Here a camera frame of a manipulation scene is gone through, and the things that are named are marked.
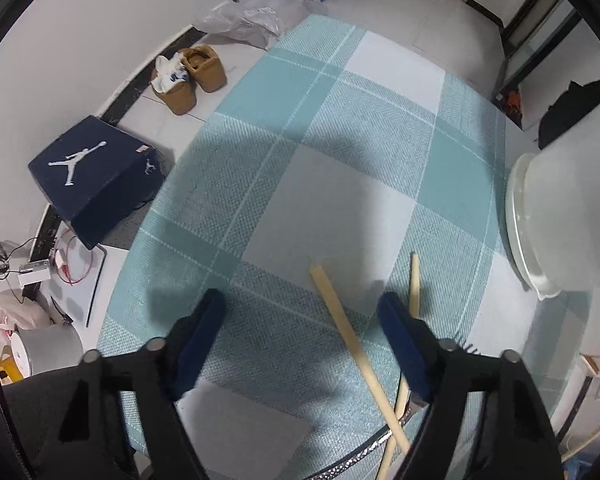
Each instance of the cable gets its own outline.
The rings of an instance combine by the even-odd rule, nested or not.
[[[413,410],[407,402],[407,410],[404,415],[400,418],[399,422],[402,427],[409,421],[414,415]],[[382,446],[392,436],[392,432],[387,425],[376,431],[367,440],[360,444],[356,449],[346,454],[343,458],[337,462],[321,469],[317,473],[307,476],[303,480],[333,480],[336,476],[344,473],[347,469],[356,465],[363,458],[367,457],[370,453]]]
[[[13,294],[13,297],[16,299],[16,301],[19,304],[23,304],[24,303],[24,298],[19,298],[18,297],[18,295],[16,294],[15,290],[13,290],[13,287],[11,286],[11,283],[9,283],[8,277],[9,277],[9,274],[19,274],[20,271],[19,270],[11,270],[11,265],[9,263],[9,260],[11,259],[11,257],[13,256],[13,253],[15,253],[15,251],[17,251],[18,249],[24,247],[30,241],[32,241],[32,240],[38,240],[39,238],[50,238],[50,237],[45,237],[45,236],[34,236],[34,237],[31,237],[31,238],[29,238],[29,240],[27,240],[23,244],[20,244],[19,246],[17,246],[14,250],[12,250],[9,253],[7,253],[7,251],[4,248],[2,242],[0,241],[0,281],[7,282],[7,285],[9,286],[9,290],[11,291],[11,293]]]
[[[58,268],[57,264],[56,264],[56,254],[58,253],[58,251],[61,251],[61,249],[58,247],[58,243],[62,241],[62,239],[64,238],[64,236],[67,233],[71,233],[73,236],[71,238],[69,238],[69,241],[66,243],[64,250],[66,251],[66,263],[64,265],[61,266],[61,268]],[[56,268],[56,271],[58,272],[58,278],[60,278],[61,281],[63,281],[64,283],[66,283],[67,285],[77,285],[77,283],[80,283],[82,280],[84,280],[89,273],[91,272],[91,269],[93,268],[93,251],[89,251],[90,255],[91,255],[91,259],[89,261],[89,266],[87,267],[87,270],[85,270],[83,276],[81,278],[79,278],[78,280],[74,280],[71,277],[71,272],[69,270],[69,246],[71,245],[71,242],[73,242],[74,240],[77,240],[78,237],[77,235],[75,235],[71,229],[65,229],[65,231],[58,237],[58,239],[56,240],[56,244],[53,248],[53,257],[52,257],[52,261],[54,263],[54,267]],[[67,279],[64,279],[62,277],[62,272],[64,272],[64,275],[67,277]]]
[[[584,381],[582,381],[582,386],[580,387],[578,396],[576,397],[576,400],[573,403],[573,406],[571,407],[569,415],[567,415],[567,418],[565,419],[564,423],[562,424],[562,427],[560,428],[558,433],[556,433],[556,435],[555,435],[555,439],[558,441],[558,444],[560,444],[564,440],[564,437],[566,436],[567,432],[571,428],[571,425],[573,424],[573,421],[576,418],[576,415],[578,414],[578,411],[580,410],[582,403],[584,402],[584,398],[587,395],[587,392],[589,391],[589,387],[591,386],[591,381],[593,381],[593,376],[587,376],[584,378]]]
[[[154,198],[155,198],[155,196],[152,196],[149,200],[145,200],[144,202],[141,202],[139,206],[137,206],[135,209],[133,209],[133,211],[140,211],[149,202],[152,202],[154,200]]]
[[[576,455],[576,453],[581,452],[589,444],[591,444],[594,440],[596,440],[599,436],[600,436],[600,426],[591,436],[589,436],[589,438],[587,438],[586,440],[584,440],[583,442],[578,444],[574,449],[572,449],[570,451],[568,450],[564,455],[562,455],[562,457],[560,458],[561,462],[566,462],[572,456]]]

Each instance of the orange object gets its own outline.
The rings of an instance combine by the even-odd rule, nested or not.
[[[13,359],[13,353],[11,352],[10,346],[5,346],[2,349],[2,356],[0,357],[0,372],[1,371],[4,371],[9,379],[9,381],[7,381],[6,379],[0,378],[0,382],[3,384],[17,383],[24,378],[16,361]]]

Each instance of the red wire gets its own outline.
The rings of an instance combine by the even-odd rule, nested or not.
[[[62,233],[60,235],[60,237],[58,238],[58,240],[62,240],[62,238],[64,237],[65,234],[72,232],[71,229],[67,229],[64,231],[64,233]],[[89,273],[91,272],[91,269],[93,268],[93,251],[89,251],[89,254],[91,255],[91,259],[89,261],[89,267],[87,267],[86,272],[84,273],[84,275],[79,279],[79,280],[75,280],[72,281],[71,279],[71,273],[69,272],[69,245],[71,244],[71,242],[73,242],[75,239],[77,239],[77,235],[73,235],[71,238],[69,238],[69,241],[66,243],[66,254],[67,254],[67,258],[66,258],[66,274],[67,277],[69,278],[69,281],[67,281],[66,279],[64,279],[62,277],[62,274],[60,273],[61,269],[58,269],[58,267],[56,267],[56,270],[58,271],[58,278],[60,278],[63,282],[67,283],[68,285],[77,285],[77,283],[80,283],[82,280],[84,280]]]

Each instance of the screw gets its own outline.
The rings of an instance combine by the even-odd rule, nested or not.
[[[149,352],[156,352],[162,350],[166,344],[167,342],[163,337],[154,337],[153,339],[149,339],[145,347]]]
[[[438,341],[440,348],[446,350],[447,352],[453,352],[458,348],[458,345],[453,339],[441,339]]]
[[[82,360],[85,363],[93,363],[98,359],[100,359],[100,352],[98,352],[95,348],[93,350],[87,351],[87,353],[82,356]]]
[[[505,350],[502,353],[502,357],[504,357],[510,363],[517,363],[520,361],[520,354],[515,350]]]

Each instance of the blue gripper pad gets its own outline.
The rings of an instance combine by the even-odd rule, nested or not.
[[[436,387],[432,378],[440,364],[438,340],[426,323],[410,316],[395,292],[380,296],[377,313],[409,388],[421,400],[431,402]]]
[[[165,389],[172,401],[195,386],[225,315],[224,294],[210,288],[191,316],[178,320],[171,329],[167,336],[170,373]]]

